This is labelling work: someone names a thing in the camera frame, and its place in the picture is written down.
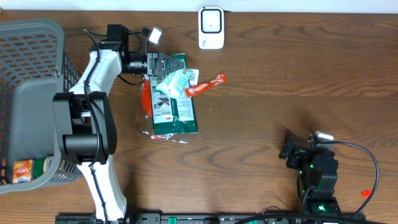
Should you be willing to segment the mint green wipes pack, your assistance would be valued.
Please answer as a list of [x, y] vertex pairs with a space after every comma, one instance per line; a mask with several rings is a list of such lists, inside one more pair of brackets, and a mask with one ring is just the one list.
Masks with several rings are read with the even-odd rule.
[[156, 86], [156, 90], [166, 94], [170, 98], [180, 98], [186, 87], [189, 86], [189, 79], [195, 71], [183, 68], [172, 72]]

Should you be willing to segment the red snack stick packet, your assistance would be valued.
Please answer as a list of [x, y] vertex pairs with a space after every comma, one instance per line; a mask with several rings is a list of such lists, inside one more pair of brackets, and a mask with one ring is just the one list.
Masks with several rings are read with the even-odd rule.
[[187, 97], [191, 98], [193, 96], [202, 94], [204, 91], [207, 91], [216, 85], [219, 85], [221, 83], [226, 83], [227, 81], [228, 81], [228, 79], [226, 78], [224, 73], [220, 73], [213, 80], [210, 80], [208, 82], [199, 83], [197, 85], [186, 88], [185, 94]]

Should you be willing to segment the green grip gloves package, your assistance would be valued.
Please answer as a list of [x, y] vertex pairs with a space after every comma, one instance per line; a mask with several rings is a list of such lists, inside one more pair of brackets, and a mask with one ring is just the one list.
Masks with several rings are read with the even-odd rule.
[[193, 100], [186, 96], [170, 98], [156, 90], [165, 77], [150, 77], [150, 102], [153, 134], [196, 134], [197, 118]]

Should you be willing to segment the red dustpan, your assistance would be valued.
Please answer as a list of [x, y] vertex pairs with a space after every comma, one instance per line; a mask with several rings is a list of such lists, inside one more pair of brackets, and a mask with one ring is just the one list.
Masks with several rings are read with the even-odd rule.
[[159, 139], [163, 141], [173, 141], [179, 143], [187, 143], [190, 134], [166, 134], [154, 135], [152, 129], [152, 109], [150, 102], [150, 86], [147, 80], [141, 87], [141, 104], [138, 107], [136, 116], [136, 132], [141, 136], [149, 136], [151, 139]]

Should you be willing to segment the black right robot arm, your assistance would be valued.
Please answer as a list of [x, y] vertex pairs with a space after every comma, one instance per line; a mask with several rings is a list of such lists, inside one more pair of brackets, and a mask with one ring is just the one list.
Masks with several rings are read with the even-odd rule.
[[286, 166], [299, 171], [297, 192], [300, 210], [307, 215], [341, 216], [337, 199], [333, 196], [338, 180], [338, 161], [332, 151], [334, 137], [316, 131], [311, 134], [308, 146], [292, 133], [287, 133], [279, 158]]

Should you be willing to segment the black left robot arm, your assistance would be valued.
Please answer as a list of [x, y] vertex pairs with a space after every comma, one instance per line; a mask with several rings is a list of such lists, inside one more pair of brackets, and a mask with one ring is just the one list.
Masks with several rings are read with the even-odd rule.
[[164, 77], [185, 65], [161, 52], [131, 52], [132, 35], [146, 37], [141, 46], [158, 43], [161, 29], [133, 32], [110, 24], [103, 40], [93, 41], [90, 61], [79, 81], [53, 98], [58, 148], [62, 157], [83, 174], [96, 213], [92, 223], [135, 223], [114, 168], [117, 131], [109, 104], [109, 92], [123, 73], [142, 78]]

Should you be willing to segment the white barcode scanner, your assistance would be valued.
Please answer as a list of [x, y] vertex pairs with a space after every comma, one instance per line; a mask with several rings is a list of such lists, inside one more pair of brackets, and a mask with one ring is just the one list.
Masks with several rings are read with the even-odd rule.
[[198, 12], [198, 46], [203, 50], [218, 50], [224, 46], [224, 11], [220, 7], [204, 6]]

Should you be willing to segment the red sticker on table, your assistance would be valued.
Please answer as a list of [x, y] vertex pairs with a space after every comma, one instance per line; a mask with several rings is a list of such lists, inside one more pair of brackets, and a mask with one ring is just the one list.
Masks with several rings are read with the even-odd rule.
[[362, 197], [368, 197], [368, 196], [370, 196], [371, 194], [372, 194], [372, 190], [364, 190], [364, 191], [362, 191], [361, 192], [361, 196]]

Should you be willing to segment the grey plastic basket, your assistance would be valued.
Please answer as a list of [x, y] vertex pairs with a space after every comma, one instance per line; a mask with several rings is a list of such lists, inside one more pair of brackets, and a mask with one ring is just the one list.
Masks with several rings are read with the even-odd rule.
[[[65, 51], [61, 25], [51, 19], [1, 23], [1, 193], [72, 183], [83, 175], [58, 148], [53, 97], [80, 74]], [[50, 167], [13, 182], [15, 162], [52, 157]]]

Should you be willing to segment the orange tissue pack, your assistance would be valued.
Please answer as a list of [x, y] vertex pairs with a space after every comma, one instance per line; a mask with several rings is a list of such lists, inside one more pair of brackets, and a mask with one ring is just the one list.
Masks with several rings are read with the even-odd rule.
[[30, 182], [34, 179], [34, 160], [23, 160], [14, 163], [13, 184]]

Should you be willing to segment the black mounting rail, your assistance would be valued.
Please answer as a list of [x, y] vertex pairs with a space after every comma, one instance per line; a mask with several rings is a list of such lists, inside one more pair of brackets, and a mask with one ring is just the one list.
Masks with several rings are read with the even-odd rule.
[[126, 218], [118, 220], [108, 220], [108, 223], [133, 223], [133, 224], [235, 224], [235, 223], [367, 223], [360, 219], [350, 219], [349, 217], [331, 217], [324, 219], [314, 218], [295, 218], [286, 213], [269, 213], [267, 217], [254, 215], [162, 215], [159, 213], [138, 213], [128, 215]]

